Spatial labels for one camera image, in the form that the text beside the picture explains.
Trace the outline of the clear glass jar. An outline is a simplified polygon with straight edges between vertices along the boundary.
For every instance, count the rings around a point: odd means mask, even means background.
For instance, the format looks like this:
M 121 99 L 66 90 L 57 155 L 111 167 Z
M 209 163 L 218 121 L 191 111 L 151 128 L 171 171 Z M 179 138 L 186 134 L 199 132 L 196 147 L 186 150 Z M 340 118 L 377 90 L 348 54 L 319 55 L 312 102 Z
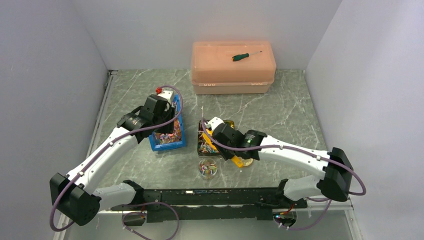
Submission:
M 218 172 L 218 165 L 211 158 L 203 158 L 198 164 L 198 173 L 204 179 L 212 179 Z

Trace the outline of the blue plastic candy bin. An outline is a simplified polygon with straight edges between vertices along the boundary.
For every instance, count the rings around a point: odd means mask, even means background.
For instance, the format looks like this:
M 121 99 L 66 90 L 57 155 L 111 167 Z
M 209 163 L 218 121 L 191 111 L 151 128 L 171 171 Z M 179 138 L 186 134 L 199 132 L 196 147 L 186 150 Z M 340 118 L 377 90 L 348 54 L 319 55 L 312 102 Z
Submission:
M 175 94 L 171 90 L 163 90 L 161 93 L 158 93 L 158 95 L 167 99 L 168 102 L 171 103 L 171 107 L 173 108 L 172 117 L 175 117 L 181 109 L 179 95 Z M 187 143 L 182 116 L 180 115 L 174 120 L 173 124 L 168 124 L 159 132 L 153 132 L 149 136 L 149 142 L 151 149 L 154 152 L 174 150 L 185 147 Z

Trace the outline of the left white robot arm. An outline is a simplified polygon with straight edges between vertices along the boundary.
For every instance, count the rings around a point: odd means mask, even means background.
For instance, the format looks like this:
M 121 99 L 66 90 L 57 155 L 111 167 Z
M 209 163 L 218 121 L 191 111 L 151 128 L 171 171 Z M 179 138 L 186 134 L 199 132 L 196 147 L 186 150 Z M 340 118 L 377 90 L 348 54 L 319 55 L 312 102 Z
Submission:
M 144 201 L 144 188 L 132 180 L 98 188 L 107 172 L 130 150 L 153 133 L 171 134 L 178 117 L 173 105 L 175 94 L 171 90 L 151 94 L 143 105 L 125 114 L 107 139 L 80 165 L 67 174 L 56 173 L 49 181 L 52 210 L 49 224 L 53 231 L 68 227 L 54 223 L 56 211 L 71 220 L 71 224 L 84 226 L 99 211 L 119 205 L 131 210 L 139 209 Z

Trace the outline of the gold square candy tin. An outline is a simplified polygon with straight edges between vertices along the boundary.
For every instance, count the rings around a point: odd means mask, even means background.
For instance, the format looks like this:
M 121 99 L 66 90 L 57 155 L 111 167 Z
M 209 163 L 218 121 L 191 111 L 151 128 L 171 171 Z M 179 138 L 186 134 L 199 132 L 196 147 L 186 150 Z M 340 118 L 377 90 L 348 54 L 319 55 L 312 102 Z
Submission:
M 198 122 L 196 152 L 199 157 L 220 157 L 221 154 L 203 137 L 202 122 Z

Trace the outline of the orange plastic scoop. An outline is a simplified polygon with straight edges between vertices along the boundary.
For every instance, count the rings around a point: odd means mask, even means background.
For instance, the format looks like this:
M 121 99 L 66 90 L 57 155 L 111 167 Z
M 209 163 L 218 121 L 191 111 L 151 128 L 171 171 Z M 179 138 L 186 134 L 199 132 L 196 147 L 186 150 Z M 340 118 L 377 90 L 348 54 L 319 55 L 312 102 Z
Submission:
M 218 151 L 218 149 L 213 145 L 213 142 L 210 140 L 210 138 L 207 136 L 206 133 L 202 133 L 201 137 L 204 140 L 203 145 L 201 145 L 200 149 L 203 153 L 209 152 L 212 154 L 220 154 L 220 152 Z M 231 161 L 238 167 L 238 168 L 242 168 L 242 161 L 239 157 L 234 156 Z

